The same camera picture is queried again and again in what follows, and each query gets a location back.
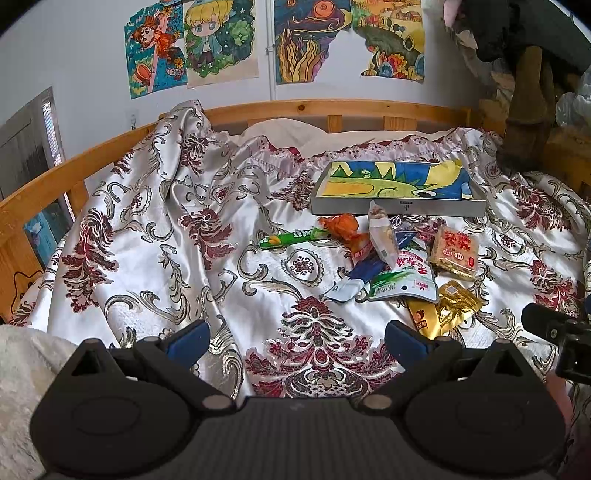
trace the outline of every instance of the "clear plastic package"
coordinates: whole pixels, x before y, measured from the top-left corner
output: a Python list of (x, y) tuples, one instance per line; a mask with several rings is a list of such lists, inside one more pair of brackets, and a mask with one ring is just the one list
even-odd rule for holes
[(474, 280), (478, 271), (478, 241), (443, 225), (435, 237), (429, 261), (460, 278)]
[(398, 244), (390, 219), (380, 205), (373, 200), (369, 205), (369, 237), (378, 256), (385, 261), (391, 270), (396, 269), (398, 259)]

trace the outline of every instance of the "drawing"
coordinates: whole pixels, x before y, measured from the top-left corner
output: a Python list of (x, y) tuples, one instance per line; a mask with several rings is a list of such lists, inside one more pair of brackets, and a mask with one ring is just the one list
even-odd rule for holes
[(321, 197), (472, 198), (470, 176), (460, 160), (422, 162), (332, 162)]
[(422, 82), (425, 32), (420, 0), (352, 0), (354, 30), (372, 53), (364, 76)]
[(254, 0), (197, 0), (184, 6), (190, 87), (258, 77)]
[(277, 83), (312, 82), (351, 21), (349, 0), (275, 0)]
[(187, 83), (181, 5), (146, 7), (125, 26), (125, 53), (131, 98)]

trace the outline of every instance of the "wooden bed frame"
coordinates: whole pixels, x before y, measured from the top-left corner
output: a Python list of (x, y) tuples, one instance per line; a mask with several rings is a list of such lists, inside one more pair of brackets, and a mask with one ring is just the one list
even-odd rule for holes
[[(343, 129), (343, 116), (361, 118), (379, 118), (384, 130), (416, 130), (418, 121), (436, 122), (449, 127), (467, 126), (495, 129), (504, 133), (504, 125), (487, 125), (477, 112), (470, 109), (451, 109), (440, 106), (420, 105), (416, 103), (387, 102), (381, 100), (288, 100), (275, 102), (249, 103), (214, 108), (205, 111), (205, 115), (214, 127), (243, 123), (251, 126), (272, 118), (297, 118), (325, 116), (327, 131), (340, 132)], [(27, 288), (42, 273), (43, 268), (28, 242), (23, 226), (33, 216), (67, 193), (75, 215), (82, 211), (88, 193), (84, 180), (110, 163), (120, 159), (144, 138), (156, 123), (140, 127), (116, 138), (91, 148), (86, 152), (65, 161), (63, 164), (46, 171), (36, 179), (14, 192), (0, 203), (0, 317), (7, 322), (18, 307)], [(584, 158), (561, 161), (559, 149), (554, 149), (548, 156), (549, 172), (567, 180), (575, 191), (581, 188), (581, 182), (591, 184), (591, 168), (584, 170)]]

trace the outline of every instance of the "snack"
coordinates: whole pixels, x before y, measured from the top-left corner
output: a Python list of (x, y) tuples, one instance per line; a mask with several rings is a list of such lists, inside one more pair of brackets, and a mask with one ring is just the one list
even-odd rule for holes
[(474, 294), (462, 287), (457, 281), (449, 281), (439, 287), (439, 314), (440, 335), (449, 332), (462, 322), (478, 312), (484, 303)]
[(396, 269), (399, 251), (394, 231), (384, 209), (373, 200), (369, 204), (368, 220), (369, 238), (375, 251), (390, 266), (390, 269)]
[(424, 300), (407, 299), (407, 307), (421, 335), (431, 340), (435, 340), (436, 337), (441, 335), (439, 314), (434, 303)]
[(417, 236), (416, 232), (396, 232), (396, 243), (398, 244), (398, 252), (413, 241), (413, 238)]
[(427, 248), (425, 242), (416, 237), (401, 250), (394, 270), (381, 273), (371, 281), (370, 300), (399, 296), (437, 302), (437, 287), (433, 270), (427, 262)]
[(287, 245), (295, 245), (303, 242), (311, 242), (313, 240), (322, 240), (328, 238), (330, 234), (326, 230), (314, 227), (309, 230), (302, 230), (299, 232), (282, 233), (280, 235), (269, 235), (263, 237), (259, 242), (259, 248), (263, 250), (271, 250), (273, 248), (285, 247)]
[[(414, 238), (416, 232), (396, 232), (398, 247), (403, 248)], [(354, 298), (365, 284), (376, 277), (381, 271), (388, 268), (388, 264), (380, 259), (377, 254), (371, 254), (365, 260), (359, 262), (349, 273), (324, 296), (336, 301), (349, 301)]]
[(478, 312), (484, 302), (452, 280), (439, 287), (437, 305), (424, 300), (407, 299), (407, 306), (417, 330), (434, 340)]
[(320, 217), (318, 223), (323, 229), (328, 230), (335, 237), (343, 239), (345, 245), (351, 251), (354, 265), (367, 258), (369, 253), (374, 249), (369, 239), (369, 234), (357, 232), (359, 223), (350, 213), (329, 218)]
[(441, 226), (429, 261), (465, 280), (474, 280), (478, 271), (478, 241), (472, 235)]

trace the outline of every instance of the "bedspread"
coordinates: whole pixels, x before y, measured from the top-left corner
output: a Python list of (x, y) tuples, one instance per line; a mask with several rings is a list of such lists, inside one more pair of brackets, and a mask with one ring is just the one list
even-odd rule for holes
[(329, 161), (459, 158), (486, 192), (485, 218), (392, 222), (424, 232), (447, 222), (476, 235), (478, 277), (463, 284), (485, 307), (450, 334), (470, 347), (509, 339), (544, 375), (557, 349), (523, 330), (521, 310), (535, 301), (582, 315), (589, 208), (552, 177), (504, 175), (493, 133), (389, 134), (399, 139), (351, 145), (340, 134), (345, 148), (305, 157), (263, 136), (236, 142), (212, 130), (198, 102), (179, 105), (115, 163), (13, 323), (125, 347), (205, 319), (212, 338), (195, 374), (239, 401), (361, 397), (401, 370), (383, 336), (390, 320), (412, 325), (404, 305), (368, 302), (365, 290), (346, 304), (324, 298), (352, 268), (337, 240), (272, 251), (257, 243), (314, 225), (309, 195)]

